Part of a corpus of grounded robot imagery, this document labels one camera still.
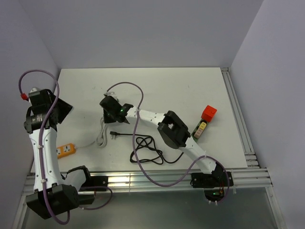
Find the pink plug adapter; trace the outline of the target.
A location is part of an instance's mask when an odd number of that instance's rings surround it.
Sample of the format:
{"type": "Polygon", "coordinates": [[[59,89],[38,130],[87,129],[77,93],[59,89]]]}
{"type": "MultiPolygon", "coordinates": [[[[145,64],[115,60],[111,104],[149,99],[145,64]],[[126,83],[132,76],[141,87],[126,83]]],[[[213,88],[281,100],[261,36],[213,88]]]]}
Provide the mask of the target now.
{"type": "Polygon", "coordinates": [[[196,132],[193,134],[193,136],[194,136],[194,138],[198,139],[198,138],[200,138],[200,136],[202,135],[202,133],[203,133],[203,130],[200,129],[200,128],[198,128],[198,129],[196,130],[196,132]]]}

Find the red cube plug adapter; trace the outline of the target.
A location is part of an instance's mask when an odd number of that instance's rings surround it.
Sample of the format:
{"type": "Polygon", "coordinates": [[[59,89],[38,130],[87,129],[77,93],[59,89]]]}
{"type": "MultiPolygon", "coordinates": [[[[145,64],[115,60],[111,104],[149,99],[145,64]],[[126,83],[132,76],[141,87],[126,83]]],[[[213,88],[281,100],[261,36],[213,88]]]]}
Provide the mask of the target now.
{"type": "Polygon", "coordinates": [[[201,115],[201,118],[207,122],[211,122],[213,120],[216,112],[217,112],[216,108],[214,108],[210,105],[207,105],[201,115]]]}

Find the yellow plug adapter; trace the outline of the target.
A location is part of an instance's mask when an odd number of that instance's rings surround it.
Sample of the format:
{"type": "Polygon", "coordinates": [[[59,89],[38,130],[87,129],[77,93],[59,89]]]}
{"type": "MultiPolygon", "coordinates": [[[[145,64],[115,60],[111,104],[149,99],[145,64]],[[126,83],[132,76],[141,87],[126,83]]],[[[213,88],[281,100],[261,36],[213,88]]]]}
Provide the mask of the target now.
{"type": "Polygon", "coordinates": [[[206,126],[207,126],[207,123],[206,123],[206,122],[201,122],[199,128],[202,129],[202,130],[204,130],[204,129],[206,128],[206,126]]]}

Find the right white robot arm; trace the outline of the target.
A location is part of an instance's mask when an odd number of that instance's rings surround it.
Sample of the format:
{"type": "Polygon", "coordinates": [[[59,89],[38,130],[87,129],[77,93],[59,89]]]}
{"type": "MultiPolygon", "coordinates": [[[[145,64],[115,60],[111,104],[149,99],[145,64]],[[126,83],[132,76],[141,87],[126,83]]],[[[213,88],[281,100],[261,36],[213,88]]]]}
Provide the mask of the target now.
{"type": "Polygon", "coordinates": [[[206,151],[195,142],[188,131],[187,125],[175,112],[154,113],[131,104],[120,105],[120,103],[110,95],[106,95],[101,100],[100,106],[103,108],[106,117],[109,117],[112,122],[128,123],[128,118],[135,118],[136,122],[132,134],[133,138],[135,138],[136,129],[140,120],[155,125],[164,143],[168,147],[182,151],[192,160],[191,165],[180,179],[172,184],[164,185],[157,183],[148,176],[142,167],[138,156],[135,155],[141,171],[152,183],[161,187],[174,186],[188,175],[194,165],[197,165],[200,171],[206,174],[207,183],[211,186],[217,186],[222,181],[223,175],[225,175],[227,184],[229,184],[229,176],[224,166],[213,157],[207,155],[206,151]]]}

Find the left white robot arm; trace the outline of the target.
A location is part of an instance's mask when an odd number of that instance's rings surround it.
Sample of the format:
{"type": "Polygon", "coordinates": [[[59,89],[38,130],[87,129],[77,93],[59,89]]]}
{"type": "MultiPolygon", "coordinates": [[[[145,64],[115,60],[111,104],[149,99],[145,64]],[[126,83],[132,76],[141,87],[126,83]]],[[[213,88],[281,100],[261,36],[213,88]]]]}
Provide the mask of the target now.
{"type": "Polygon", "coordinates": [[[62,176],[57,156],[57,125],[73,106],[57,98],[49,89],[34,87],[29,92],[31,106],[24,128],[34,152],[34,192],[26,197],[27,206],[43,219],[69,212],[80,205],[78,191],[92,187],[93,179],[86,166],[79,166],[62,176]]]}

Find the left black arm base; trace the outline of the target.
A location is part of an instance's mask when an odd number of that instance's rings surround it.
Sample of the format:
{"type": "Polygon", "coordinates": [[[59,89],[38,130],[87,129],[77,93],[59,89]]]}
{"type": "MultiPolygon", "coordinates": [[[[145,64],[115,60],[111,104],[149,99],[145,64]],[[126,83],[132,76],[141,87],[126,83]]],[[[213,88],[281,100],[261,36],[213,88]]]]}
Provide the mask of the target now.
{"type": "Polygon", "coordinates": [[[80,205],[91,205],[95,200],[97,191],[106,192],[108,186],[107,176],[92,176],[78,191],[80,205]]]}

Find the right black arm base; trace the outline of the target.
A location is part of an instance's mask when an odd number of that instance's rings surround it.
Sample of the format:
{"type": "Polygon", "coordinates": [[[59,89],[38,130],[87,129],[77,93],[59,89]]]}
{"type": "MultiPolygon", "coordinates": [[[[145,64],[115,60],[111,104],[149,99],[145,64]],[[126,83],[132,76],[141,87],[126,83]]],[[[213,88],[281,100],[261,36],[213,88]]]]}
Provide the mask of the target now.
{"type": "Polygon", "coordinates": [[[223,172],[219,178],[212,174],[191,173],[190,185],[193,188],[203,188],[209,202],[219,203],[226,198],[234,182],[231,172],[223,172]]]}

